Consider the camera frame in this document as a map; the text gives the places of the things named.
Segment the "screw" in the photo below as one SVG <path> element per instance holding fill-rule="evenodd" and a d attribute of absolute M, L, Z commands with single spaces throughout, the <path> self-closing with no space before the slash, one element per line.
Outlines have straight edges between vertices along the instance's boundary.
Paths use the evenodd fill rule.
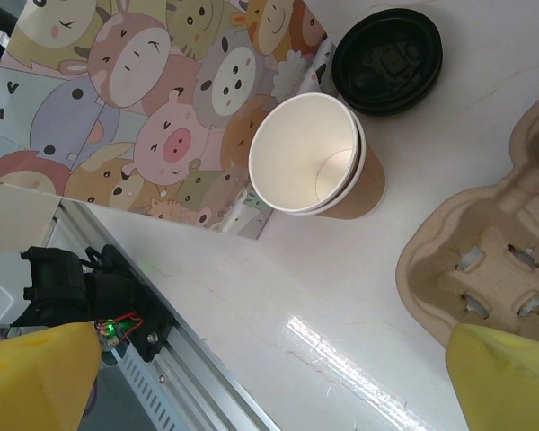
<path fill-rule="evenodd" d="M 152 332 L 151 334 L 147 335 L 147 342 L 150 344 L 155 344 L 158 342 L 158 340 L 158 334 L 156 334 L 155 332 Z"/>

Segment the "cardboard cup holder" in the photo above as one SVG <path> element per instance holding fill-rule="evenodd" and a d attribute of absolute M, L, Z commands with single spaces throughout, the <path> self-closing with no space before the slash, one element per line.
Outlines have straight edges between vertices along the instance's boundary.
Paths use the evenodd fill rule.
<path fill-rule="evenodd" d="M 509 176 L 450 198 L 400 257 L 400 297 L 444 347 L 458 323 L 539 341 L 539 101 L 510 153 Z"/>

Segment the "black plastic lid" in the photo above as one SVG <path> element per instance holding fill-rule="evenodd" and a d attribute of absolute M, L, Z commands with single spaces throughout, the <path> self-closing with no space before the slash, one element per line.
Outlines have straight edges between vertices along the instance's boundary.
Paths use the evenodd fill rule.
<path fill-rule="evenodd" d="M 333 58 L 333 82 L 355 110 L 386 116 L 429 94 L 441 72 L 439 30 L 411 9 L 368 16 L 343 38 Z"/>

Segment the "pig nose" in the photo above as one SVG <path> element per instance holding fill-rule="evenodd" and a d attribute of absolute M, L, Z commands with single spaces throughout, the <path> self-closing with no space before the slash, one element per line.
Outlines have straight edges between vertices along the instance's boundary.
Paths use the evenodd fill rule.
<path fill-rule="evenodd" d="M 168 163 L 176 163 L 181 160 L 191 144 L 191 133 L 187 128 L 179 128 L 165 141 L 163 146 L 163 159 Z"/>

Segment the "white table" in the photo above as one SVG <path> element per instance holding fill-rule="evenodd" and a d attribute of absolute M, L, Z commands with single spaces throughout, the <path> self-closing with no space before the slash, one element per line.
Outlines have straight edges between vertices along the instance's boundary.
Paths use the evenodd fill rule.
<path fill-rule="evenodd" d="M 397 5 L 442 33 L 433 93 L 402 115 L 363 119 L 387 171 L 374 213 L 275 214 L 253 242 L 92 210 L 283 429 L 465 430 L 444 349 L 403 307 L 395 265 L 443 200 L 509 172 L 511 130 L 539 98 L 539 0 L 308 4 L 336 42 Z"/>

